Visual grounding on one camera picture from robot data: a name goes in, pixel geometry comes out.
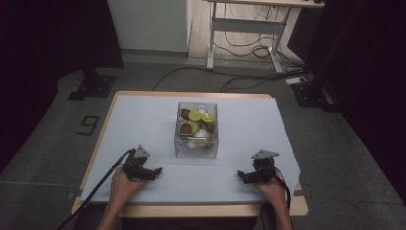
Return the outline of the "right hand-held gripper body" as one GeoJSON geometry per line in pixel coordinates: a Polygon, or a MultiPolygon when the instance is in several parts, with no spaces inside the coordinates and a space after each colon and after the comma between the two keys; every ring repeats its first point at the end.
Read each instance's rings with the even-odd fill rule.
{"type": "Polygon", "coordinates": [[[276,175],[275,160],[278,153],[261,149],[251,156],[255,169],[252,182],[267,183],[276,175]]]}

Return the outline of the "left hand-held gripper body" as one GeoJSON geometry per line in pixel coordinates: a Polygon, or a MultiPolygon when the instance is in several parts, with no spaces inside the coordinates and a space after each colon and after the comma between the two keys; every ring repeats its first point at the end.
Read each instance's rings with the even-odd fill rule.
{"type": "Polygon", "coordinates": [[[130,181],[140,181],[138,176],[146,174],[144,164],[149,157],[150,154],[141,145],[129,151],[123,165],[123,171],[130,181]]]}

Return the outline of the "clear plastic box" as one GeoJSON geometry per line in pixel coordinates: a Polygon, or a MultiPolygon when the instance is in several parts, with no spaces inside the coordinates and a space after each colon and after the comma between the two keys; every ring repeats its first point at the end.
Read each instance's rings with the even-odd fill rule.
{"type": "Polygon", "coordinates": [[[176,128],[175,128],[175,134],[174,134],[175,155],[177,157],[216,158],[218,142],[219,142],[219,139],[218,139],[217,104],[216,103],[180,102],[178,104],[176,128]],[[207,109],[210,113],[213,113],[215,115],[215,117],[216,117],[216,135],[214,137],[215,144],[211,149],[203,149],[203,148],[189,149],[186,147],[186,144],[178,136],[178,127],[181,122],[179,110],[181,108],[187,108],[190,110],[204,108],[204,109],[207,109]]]}

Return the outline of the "person's right hand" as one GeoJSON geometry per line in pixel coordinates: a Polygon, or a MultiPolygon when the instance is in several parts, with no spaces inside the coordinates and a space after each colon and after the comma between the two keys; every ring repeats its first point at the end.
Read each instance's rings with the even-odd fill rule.
{"type": "Polygon", "coordinates": [[[257,183],[256,187],[271,205],[281,206],[286,204],[284,188],[276,179],[271,179],[267,183],[257,183]]]}

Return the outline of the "person's left hand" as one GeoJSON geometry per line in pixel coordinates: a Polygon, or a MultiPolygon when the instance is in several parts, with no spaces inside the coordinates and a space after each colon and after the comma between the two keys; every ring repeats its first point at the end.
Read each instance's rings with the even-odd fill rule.
{"type": "Polygon", "coordinates": [[[147,182],[131,181],[128,179],[122,166],[118,167],[112,177],[110,202],[115,206],[124,206],[134,197],[147,182]]]}

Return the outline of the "white table sheet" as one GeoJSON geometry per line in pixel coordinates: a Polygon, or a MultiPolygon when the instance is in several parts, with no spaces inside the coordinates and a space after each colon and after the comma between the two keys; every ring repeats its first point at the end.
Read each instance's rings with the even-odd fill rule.
{"type": "Polygon", "coordinates": [[[250,172],[259,150],[277,152],[275,165],[290,190],[300,168],[274,99],[159,97],[119,95],[114,102],[81,197],[87,198],[102,177],[128,150],[143,146],[148,169],[162,168],[132,200],[151,203],[261,201],[237,171],[250,172]],[[219,144],[215,159],[175,155],[174,134],[180,102],[215,103],[219,144]]]}

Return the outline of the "wooden table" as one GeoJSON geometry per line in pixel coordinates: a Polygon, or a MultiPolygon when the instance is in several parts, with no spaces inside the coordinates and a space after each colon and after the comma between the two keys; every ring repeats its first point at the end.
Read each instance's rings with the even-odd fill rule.
{"type": "MultiPolygon", "coordinates": [[[[237,98],[237,99],[273,99],[266,94],[222,94],[222,93],[179,93],[179,92],[147,92],[147,91],[119,91],[115,94],[112,104],[107,113],[106,120],[101,129],[101,134],[98,143],[95,147],[87,172],[81,184],[83,191],[89,173],[92,169],[94,160],[97,155],[97,150],[101,142],[101,135],[105,129],[105,123],[108,121],[112,107],[116,98],[119,95],[130,96],[159,96],[159,97],[199,97],[199,98],[237,98]]],[[[99,184],[90,192],[87,198],[94,202],[105,202],[110,195],[111,178],[107,173],[102,177],[99,184]]],[[[259,213],[261,201],[245,201],[245,202],[205,202],[205,203],[151,203],[151,202],[134,202],[131,199],[123,209],[123,214],[126,217],[137,218],[155,218],[155,217],[254,217],[259,213]]]]}

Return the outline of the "person's dark clothing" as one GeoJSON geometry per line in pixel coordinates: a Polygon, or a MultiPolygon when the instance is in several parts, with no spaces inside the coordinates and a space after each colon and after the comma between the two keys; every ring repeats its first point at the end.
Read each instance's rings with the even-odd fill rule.
{"type": "MultiPolygon", "coordinates": [[[[97,230],[105,204],[87,206],[73,230],[97,230]]],[[[119,218],[113,230],[277,230],[273,211],[261,211],[261,218],[119,218]]]]}

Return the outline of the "black stand base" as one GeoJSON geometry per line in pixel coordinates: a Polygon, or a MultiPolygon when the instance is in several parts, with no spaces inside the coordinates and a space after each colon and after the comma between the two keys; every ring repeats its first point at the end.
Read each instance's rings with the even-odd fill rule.
{"type": "Polygon", "coordinates": [[[298,106],[322,108],[325,112],[337,113],[339,108],[325,86],[314,87],[308,83],[291,85],[298,106]]]}
{"type": "Polygon", "coordinates": [[[84,68],[79,88],[72,92],[69,101],[83,101],[85,98],[107,98],[116,81],[113,76],[100,76],[95,68],[84,68]]]}

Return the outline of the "white metal desk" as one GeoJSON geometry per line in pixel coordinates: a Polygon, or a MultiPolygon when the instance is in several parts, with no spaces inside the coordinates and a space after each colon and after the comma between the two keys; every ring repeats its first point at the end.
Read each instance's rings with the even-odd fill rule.
{"type": "Polygon", "coordinates": [[[285,30],[287,19],[293,8],[300,9],[322,9],[325,6],[323,0],[206,0],[213,4],[212,16],[210,19],[210,40],[207,53],[206,67],[210,70],[214,69],[214,34],[216,32],[232,32],[244,34],[258,35],[274,35],[276,41],[271,48],[268,49],[269,56],[272,59],[274,69],[278,75],[283,73],[278,47],[282,40],[282,35],[285,30]],[[216,16],[216,5],[224,4],[240,4],[240,5],[260,5],[270,7],[283,7],[285,14],[282,21],[257,21],[248,19],[232,19],[216,16]]]}

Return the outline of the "black curtain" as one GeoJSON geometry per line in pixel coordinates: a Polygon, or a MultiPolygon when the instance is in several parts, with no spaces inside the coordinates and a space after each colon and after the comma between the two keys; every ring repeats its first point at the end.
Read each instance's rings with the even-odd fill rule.
{"type": "Polygon", "coordinates": [[[406,0],[323,0],[287,47],[325,86],[406,205],[406,0]]]}
{"type": "Polygon", "coordinates": [[[34,131],[60,78],[122,68],[108,0],[0,0],[0,173],[34,131]]]}

